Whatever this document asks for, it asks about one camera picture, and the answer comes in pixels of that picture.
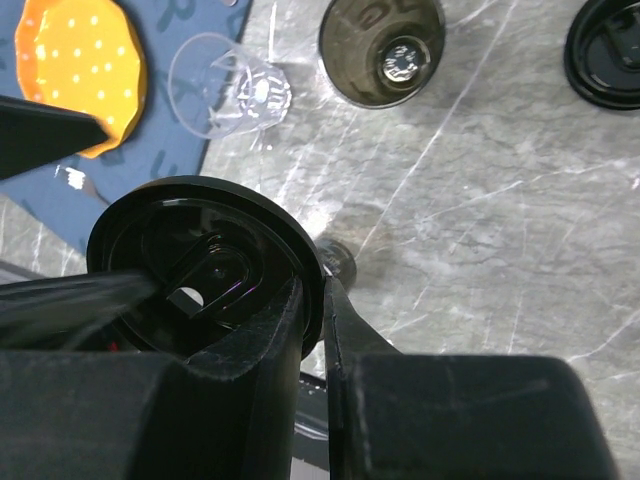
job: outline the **white dots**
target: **white dots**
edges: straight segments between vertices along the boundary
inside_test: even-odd
[[[44,45],[38,45],[36,47],[36,57],[38,57],[38,60],[45,60],[47,58],[47,52]]]

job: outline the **gray marble surface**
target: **gray marble surface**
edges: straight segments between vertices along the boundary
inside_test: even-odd
[[[438,72],[409,103],[367,111],[318,68],[327,0],[255,0],[245,44],[294,90],[261,138],[213,143],[203,175],[276,200],[357,253],[351,298],[405,352],[565,358],[620,469],[640,472],[640,126],[562,70],[584,0],[445,0]],[[270,26],[275,26],[269,48]],[[8,201],[3,259],[47,275],[83,259]],[[322,352],[304,363],[322,368]]]

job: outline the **blue mat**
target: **blue mat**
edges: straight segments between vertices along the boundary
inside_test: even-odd
[[[238,0],[233,7],[219,0],[118,1],[136,26],[146,56],[149,89],[142,118],[119,148],[93,160],[74,155],[59,163],[85,172],[109,201],[157,178],[197,174],[206,142],[185,130],[171,110],[167,95],[171,59],[180,45],[201,32],[237,39],[251,1]],[[22,92],[16,80],[13,36],[23,6],[22,1],[0,2],[0,94],[18,98]],[[54,178],[56,165],[2,182],[0,191],[85,253],[91,229],[105,207]]]

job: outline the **black lid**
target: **black lid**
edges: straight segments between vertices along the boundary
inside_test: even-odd
[[[615,110],[640,108],[637,0],[588,1],[571,25],[564,66],[585,100]]]
[[[93,228],[87,268],[141,270],[161,286],[114,323],[140,350],[188,358],[292,277],[303,284],[303,357],[322,329],[324,270],[313,242],[276,204],[224,180],[170,177],[125,195]]]

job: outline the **clear plastic cup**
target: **clear plastic cup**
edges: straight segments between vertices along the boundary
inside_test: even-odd
[[[187,40],[169,69],[169,98],[180,123],[207,139],[264,130],[291,105],[284,72],[217,33]]]

